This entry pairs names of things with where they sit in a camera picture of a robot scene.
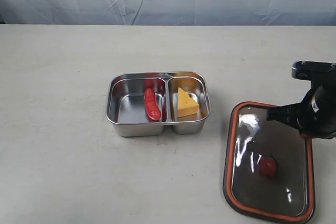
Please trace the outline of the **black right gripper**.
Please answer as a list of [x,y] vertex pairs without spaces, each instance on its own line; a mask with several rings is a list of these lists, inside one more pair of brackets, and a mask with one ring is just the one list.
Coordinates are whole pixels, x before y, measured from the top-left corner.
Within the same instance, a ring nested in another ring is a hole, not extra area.
[[335,85],[310,89],[300,103],[269,108],[266,120],[277,121],[309,138],[335,138]]

